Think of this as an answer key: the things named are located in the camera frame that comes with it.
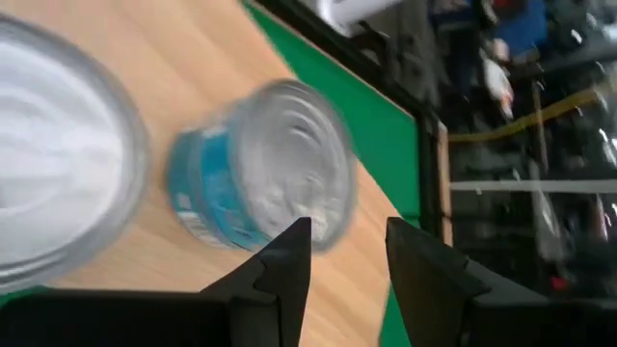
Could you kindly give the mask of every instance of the tuna can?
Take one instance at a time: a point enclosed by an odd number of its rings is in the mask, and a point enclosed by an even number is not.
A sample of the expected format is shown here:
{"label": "tuna can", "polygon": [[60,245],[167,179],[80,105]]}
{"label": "tuna can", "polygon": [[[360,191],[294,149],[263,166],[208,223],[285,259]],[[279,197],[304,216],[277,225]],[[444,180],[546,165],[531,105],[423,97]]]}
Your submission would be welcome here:
{"label": "tuna can", "polygon": [[121,85],[70,43],[0,15],[0,294],[111,244],[146,183],[146,133]]}
{"label": "tuna can", "polygon": [[175,141],[167,185],[180,221],[225,248],[256,251],[297,218],[312,219],[324,252],[348,227],[355,159],[329,102],[297,81],[277,81]]}

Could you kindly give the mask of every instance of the green surface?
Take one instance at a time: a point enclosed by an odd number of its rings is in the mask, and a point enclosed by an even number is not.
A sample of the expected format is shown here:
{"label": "green surface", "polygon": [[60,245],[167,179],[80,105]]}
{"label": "green surface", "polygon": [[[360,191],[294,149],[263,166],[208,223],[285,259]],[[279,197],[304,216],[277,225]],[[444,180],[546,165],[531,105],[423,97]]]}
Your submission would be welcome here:
{"label": "green surface", "polygon": [[[419,215],[414,120],[270,17],[248,9],[296,75],[325,95],[340,112],[356,154],[398,212]],[[411,346],[391,289],[380,340],[385,347]]]}

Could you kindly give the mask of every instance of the can lid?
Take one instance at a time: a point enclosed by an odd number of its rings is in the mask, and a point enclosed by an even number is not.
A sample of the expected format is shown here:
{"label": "can lid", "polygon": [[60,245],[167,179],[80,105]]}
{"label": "can lid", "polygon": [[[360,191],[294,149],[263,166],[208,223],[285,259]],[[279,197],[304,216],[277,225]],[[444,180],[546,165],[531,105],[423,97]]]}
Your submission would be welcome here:
{"label": "can lid", "polygon": [[328,250],[347,228],[356,194],[354,156],[335,110],[305,84],[279,81],[236,112],[236,172],[258,227],[276,237],[309,216],[313,249]]}
{"label": "can lid", "polygon": [[119,85],[69,43],[0,15],[0,75],[2,294],[60,275],[115,239],[147,157]]}

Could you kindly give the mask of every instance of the yellow rail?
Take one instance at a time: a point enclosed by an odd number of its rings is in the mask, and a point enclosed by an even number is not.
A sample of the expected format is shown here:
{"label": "yellow rail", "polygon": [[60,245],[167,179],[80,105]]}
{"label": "yellow rail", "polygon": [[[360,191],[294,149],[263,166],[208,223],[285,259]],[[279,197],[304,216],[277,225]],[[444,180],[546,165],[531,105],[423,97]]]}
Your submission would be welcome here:
{"label": "yellow rail", "polygon": [[537,124],[539,122],[545,122],[547,120],[552,120],[554,118],[558,118],[562,115],[565,115],[566,112],[596,101],[596,93],[593,89],[587,89],[584,91],[580,91],[577,93],[573,93],[572,95],[565,97],[544,110],[542,110],[542,118],[539,120],[536,112],[531,113],[527,116],[517,119],[514,122],[511,122],[507,125],[501,126],[498,129],[485,131],[485,132],[477,132],[471,134],[452,134],[448,136],[448,141],[450,143],[471,143],[471,142],[484,142],[484,141],[492,141],[501,139],[507,136],[514,135],[527,127]]}

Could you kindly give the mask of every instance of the wooden table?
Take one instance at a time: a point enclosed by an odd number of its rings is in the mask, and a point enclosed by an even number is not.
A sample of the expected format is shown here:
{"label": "wooden table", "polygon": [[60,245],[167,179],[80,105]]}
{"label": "wooden table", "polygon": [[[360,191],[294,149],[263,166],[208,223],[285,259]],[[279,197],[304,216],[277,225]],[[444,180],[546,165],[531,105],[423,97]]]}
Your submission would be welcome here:
{"label": "wooden table", "polygon": [[[124,84],[150,139],[146,198],[126,233],[64,288],[198,291],[249,257],[204,245],[174,218],[164,163],[175,134],[277,78],[285,63],[232,0],[0,0],[0,11],[78,45]],[[358,163],[359,198],[348,235],[312,261],[302,344],[376,345],[389,273],[386,217],[397,215]]]}

